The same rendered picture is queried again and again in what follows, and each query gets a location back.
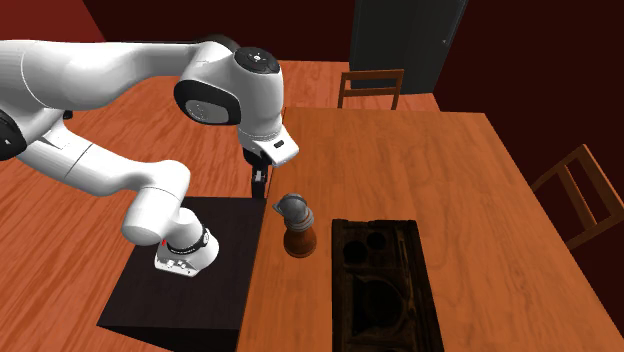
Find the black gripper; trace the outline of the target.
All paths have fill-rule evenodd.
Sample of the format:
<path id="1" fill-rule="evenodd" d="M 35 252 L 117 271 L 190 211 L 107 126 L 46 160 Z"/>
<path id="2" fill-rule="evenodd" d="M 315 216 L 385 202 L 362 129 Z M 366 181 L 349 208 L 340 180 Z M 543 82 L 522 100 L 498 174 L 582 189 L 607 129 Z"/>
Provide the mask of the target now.
<path id="1" fill-rule="evenodd" d="M 253 167 L 251 177 L 252 197 L 264 199 L 268 180 L 267 168 L 272 164 L 272 159 L 264 151 L 256 154 L 245 148 L 243 148 L 243 156 L 245 161 Z"/>

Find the brown and grey pepper mill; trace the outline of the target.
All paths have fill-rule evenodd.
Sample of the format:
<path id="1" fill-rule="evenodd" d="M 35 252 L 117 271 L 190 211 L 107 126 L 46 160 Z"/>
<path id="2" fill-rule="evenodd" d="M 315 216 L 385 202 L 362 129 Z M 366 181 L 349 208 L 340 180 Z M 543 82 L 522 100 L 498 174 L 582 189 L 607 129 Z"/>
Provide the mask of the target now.
<path id="1" fill-rule="evenodd" d="M 316 249 L 317 238 L 312 228 L 314 214 L 307 201 L 300 194 L 287 193 L 272 207 L 283 217 L 286 226 L 283 238 L 285 251 L 295 258 L 311 255 Z"/>

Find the dark grey door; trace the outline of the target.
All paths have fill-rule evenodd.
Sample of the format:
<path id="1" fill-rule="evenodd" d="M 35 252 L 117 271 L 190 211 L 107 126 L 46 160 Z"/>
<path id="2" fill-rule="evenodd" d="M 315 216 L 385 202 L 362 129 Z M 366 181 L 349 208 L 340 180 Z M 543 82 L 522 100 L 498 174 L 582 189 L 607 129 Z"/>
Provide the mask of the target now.
<path id="1" fill-rule="evenodd" d="M 349 69 L 402 69 L 403 94 L 433 92 L 468 2 L 355 0 Z"/>

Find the wooden dining table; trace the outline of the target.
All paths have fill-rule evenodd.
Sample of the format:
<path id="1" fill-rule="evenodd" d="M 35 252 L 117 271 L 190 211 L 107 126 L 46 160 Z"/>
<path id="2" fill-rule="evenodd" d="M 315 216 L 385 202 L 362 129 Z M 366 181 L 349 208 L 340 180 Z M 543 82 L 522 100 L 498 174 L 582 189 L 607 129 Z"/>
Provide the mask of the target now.
<path id="1" fill-rule="evenodd" d="M 237 352 L 331 352 L 331 224 L 415 220 L 445 352 L 624 352 L 600 300 L 485 115 L 289 107 L 298 155 L 267 200 L 304 197 L 303 259 L 265 212 Z"/>

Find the dark wooden speaker box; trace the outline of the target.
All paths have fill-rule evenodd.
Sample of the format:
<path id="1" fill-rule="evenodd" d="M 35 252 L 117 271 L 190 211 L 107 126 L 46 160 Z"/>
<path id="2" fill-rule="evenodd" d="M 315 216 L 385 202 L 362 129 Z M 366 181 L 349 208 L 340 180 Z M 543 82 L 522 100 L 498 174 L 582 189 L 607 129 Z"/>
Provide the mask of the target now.
<path id="1" fill-rule="evenodd" d="M 334 219 L 332 352 L 445 352 L 417 223 Z"/>

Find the dark robot stand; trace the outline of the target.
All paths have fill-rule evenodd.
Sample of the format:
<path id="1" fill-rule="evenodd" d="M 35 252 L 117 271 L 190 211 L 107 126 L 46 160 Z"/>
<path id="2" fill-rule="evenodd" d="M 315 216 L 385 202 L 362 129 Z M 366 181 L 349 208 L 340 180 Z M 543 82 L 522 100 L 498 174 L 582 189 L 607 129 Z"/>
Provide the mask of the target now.
<path id="1" fill-rule="evenodd" d="M 187 197 L 219 242 L 190 278 L 158 270 L 155 245 L 134 248 L 97 325 L 173 352 L 235 352 L 266 201 Z"/>

